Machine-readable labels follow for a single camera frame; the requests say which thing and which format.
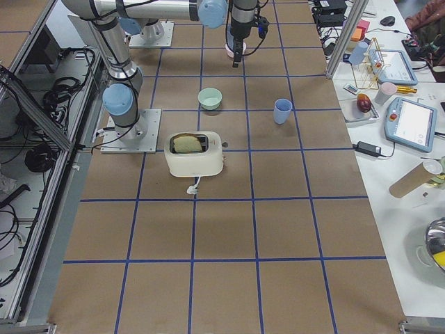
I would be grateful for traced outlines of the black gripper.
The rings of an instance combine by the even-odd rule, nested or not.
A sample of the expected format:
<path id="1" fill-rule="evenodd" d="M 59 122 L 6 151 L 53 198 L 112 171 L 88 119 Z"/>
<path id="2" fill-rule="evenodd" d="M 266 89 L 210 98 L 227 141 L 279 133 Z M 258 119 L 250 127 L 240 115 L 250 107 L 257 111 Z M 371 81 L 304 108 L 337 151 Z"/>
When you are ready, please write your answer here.
<path id="1" fill-rule="evenodd" d="M 239 63 L 243 58 L 243 39 L 238 36 L 234 36 L 233 38 L 233 63 L 232 67 L 238 67 Z"/>

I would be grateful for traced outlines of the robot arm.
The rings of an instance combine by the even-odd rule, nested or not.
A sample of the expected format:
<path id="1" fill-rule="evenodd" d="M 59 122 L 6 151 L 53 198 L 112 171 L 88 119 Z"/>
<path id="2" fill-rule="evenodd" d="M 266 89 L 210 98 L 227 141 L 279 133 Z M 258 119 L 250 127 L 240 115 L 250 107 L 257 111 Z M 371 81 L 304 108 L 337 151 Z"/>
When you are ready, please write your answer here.
<path id="1" fill-rule="evenodd" d="M 102 102 L 114 122 L 115 132 L 121 141 L 141 139 L 147 132 L 138 107 L 143 76 L 130 57 L 118 19 L 111 17 L 86 23 L 111 78 Z"/>
<path id="2" fill-rule="evenodd" d="M 90 22 L 97 45 L 108 71 L 116 79 L 131 74 L 136 65 L 129 58 L 129 48 L 123 41 L 118 18 L 140 20 L 182 19 L 200 22 L 215 29 L 225 24 L 227 45 L 234 54 L 233 67 L 245 56 L 244 40 L 253 27 L 258 29 L 260 41 L 268 33 L 268 20 L 261 16 L 258 1 L 64 1 L 65 7 Z"/>

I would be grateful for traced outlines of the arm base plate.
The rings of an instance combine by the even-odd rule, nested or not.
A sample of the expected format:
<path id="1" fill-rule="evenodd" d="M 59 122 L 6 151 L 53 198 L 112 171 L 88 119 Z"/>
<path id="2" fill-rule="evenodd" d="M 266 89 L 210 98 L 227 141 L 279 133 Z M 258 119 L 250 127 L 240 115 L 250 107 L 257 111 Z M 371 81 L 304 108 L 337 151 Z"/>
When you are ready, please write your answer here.
<path id="1" fill-rule="evenodd" d="M 123 128 L 105 132 L 106 143 L 100 146 L 100 150 L 104 154 L 153 154 L 156 152 L 160 123 L 161 109 L 140 109 L 138 122 L 122 138 L 118 139 L 125 133 Z"/>
<path id="2" fill-rule="evenodd" d="M 158 21 L 145 26 L 137 35 L 132 35 L 129 47 L 132 49 L 159 49 L 171 47 L 174 22 Z"/>

